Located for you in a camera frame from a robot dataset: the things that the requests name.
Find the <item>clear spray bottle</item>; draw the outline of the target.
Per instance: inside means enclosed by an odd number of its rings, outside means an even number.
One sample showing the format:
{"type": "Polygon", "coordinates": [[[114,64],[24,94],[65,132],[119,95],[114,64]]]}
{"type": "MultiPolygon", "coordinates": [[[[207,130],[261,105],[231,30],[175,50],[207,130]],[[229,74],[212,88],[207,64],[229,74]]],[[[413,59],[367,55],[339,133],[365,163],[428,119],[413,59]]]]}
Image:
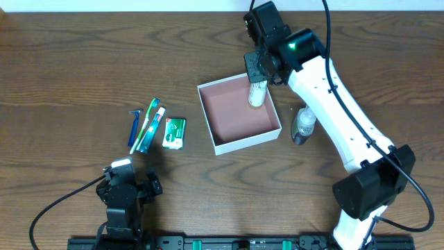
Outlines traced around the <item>clear spray bottle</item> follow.
{"type": "Polygon", "coordinates": [[[296,145],[304,144],[312,135],[316,116],[309,106],[301,108],[291,126],[291,137],[296,145]]]}

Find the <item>white cream tube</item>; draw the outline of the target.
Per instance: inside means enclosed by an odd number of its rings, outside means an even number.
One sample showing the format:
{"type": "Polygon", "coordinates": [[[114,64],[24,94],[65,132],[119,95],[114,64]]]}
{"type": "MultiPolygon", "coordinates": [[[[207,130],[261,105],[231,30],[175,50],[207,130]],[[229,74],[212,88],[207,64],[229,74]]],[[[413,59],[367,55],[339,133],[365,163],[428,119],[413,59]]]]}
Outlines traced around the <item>white cream tube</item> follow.
{"type": "Polygon", "coordinates": [[[261,81],[250,84],[248,103],[251,108],[258,109],[264,104],[267,93],[267,83],[267,81],[261,81]]]}

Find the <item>blue disposable razor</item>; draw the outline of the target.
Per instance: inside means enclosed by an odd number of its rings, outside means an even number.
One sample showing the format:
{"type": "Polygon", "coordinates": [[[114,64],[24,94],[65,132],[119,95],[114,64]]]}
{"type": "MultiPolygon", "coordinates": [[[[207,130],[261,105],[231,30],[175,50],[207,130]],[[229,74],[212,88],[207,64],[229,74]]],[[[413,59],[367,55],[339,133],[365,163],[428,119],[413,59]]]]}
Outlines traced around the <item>blue disposable razor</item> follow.
{"type": "Polygon", "coordinates": [[[138,125],[139,125],[139,114],[143,112],[143,109],[136,109],[136,110],[131,110],[129,113],[134,115],[135,118],[133,120],[133,125],[131,128],[131,132],[130,132],[130,136],[128,139],[128,146],[132,147],[135,143],[135,139],[136,139],[136,132],[138,129],[138,125]]]}

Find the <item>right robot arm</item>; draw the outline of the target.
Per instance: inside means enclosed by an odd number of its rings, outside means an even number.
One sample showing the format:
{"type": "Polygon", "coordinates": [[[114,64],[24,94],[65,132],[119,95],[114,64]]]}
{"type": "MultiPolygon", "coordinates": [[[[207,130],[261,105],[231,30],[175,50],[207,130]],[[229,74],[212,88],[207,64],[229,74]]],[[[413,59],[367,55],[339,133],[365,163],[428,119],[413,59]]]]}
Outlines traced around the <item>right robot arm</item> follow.
{"type": "Polygon", "coordinates": [[[367,118],[330,58],[329,42],[306,28],[292,32],[272,2],[244,16],[255,50],[244,56],[252,84],[285,84],[306,104],[339,152],[348,176],[332,187],[341,215],[328,249],[412,249],[411,237],[373,236],[384,211],[401,194],[416,158],[367,118]]]}

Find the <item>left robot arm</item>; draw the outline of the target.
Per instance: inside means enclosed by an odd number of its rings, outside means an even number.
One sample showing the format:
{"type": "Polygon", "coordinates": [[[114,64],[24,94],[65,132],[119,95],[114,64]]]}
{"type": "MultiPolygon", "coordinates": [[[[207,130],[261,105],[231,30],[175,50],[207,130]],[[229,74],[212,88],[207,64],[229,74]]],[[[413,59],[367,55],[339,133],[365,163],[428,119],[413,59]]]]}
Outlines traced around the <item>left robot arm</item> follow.
{"type": "Polygon", "coordinates": [[[138,183],[133,159],[120,158],[103,169],[105,179],[96,193],[107,206],[107,222],[98,230],[93,249],[155,249],[155,240],[143,230],[144,205],[162,194],[162,186],[154,168],[147,179],[138,183]]]}

